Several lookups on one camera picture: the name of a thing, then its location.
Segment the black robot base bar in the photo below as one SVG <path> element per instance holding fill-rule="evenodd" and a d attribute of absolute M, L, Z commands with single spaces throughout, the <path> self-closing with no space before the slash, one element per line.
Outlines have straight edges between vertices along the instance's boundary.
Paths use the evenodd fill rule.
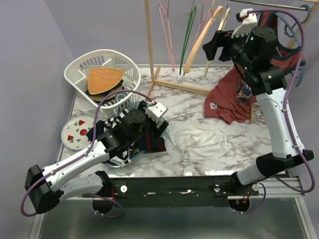
<path fill-rule="evenodd" d="M 230 175 L 110 178 L 105 184 L 97 195 L 115 198 L 124 208 L 228 207 L 230 200 L 259 194 Z"/>

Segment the white tank top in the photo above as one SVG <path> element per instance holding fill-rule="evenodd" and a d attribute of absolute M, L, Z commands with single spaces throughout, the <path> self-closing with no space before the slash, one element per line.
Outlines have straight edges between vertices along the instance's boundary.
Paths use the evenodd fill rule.
<path fill-rule="evenodd" d="M 226 155 L 231 148 L 222 131 L 200 123 L 196 117 L 187 121 L 171 121 L 167 127 L 167 136 L 183 159 L 216 159 Z"/>

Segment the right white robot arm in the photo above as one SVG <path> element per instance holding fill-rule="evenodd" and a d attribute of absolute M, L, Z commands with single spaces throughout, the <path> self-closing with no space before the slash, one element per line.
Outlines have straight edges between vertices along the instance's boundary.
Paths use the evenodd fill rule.
<path fill-rule="evenodd" d="M 250 87 L 264 113 L 272 142 L 272 151 L 257 157 L 256 162 L 233 173 L 230 191 L 241 195 L 247 185 L 262 181 L 286 169 L 305 164 L 314 158 L 306 150 L 293 122 L 288 105 L 288 89 L 282 69 L 271 63 L 278 37 L 266 26 L 255 26 L 250 33 L 235 36 L 235 32 L 218 30 L 212 40 L 203 45 L 207 59 L 222 48 L 220 61 L 232 60 L 244 71 L 243 80 Z"/>

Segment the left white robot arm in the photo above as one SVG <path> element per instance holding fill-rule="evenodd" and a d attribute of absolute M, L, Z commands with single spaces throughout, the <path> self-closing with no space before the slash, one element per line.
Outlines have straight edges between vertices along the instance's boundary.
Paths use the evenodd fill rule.
<path fill-rule="evenodd" d="M 95 123 L 88 132 L 91 144 L 62 162 L 44 168 L 34 165 L 27 171 L 24 188 L 26 194 L 20 205 L 24 210 L 26 199 L 30 199 L 35 212 L 43 214 L 56 207 L 61 200 L 83 194 L 107 196 L 112 183 L 104 171 L 97 171 L 86 178 L 77 175 L 99 164 L 117 157 L 122 163 L 130 162 L 131 148 L 144 137 L 160 139 L 168 126 L 163 119 L 167 108 L 155 104 L 140 105 L 136 109 L 125 109 L 105 122 Z"/>

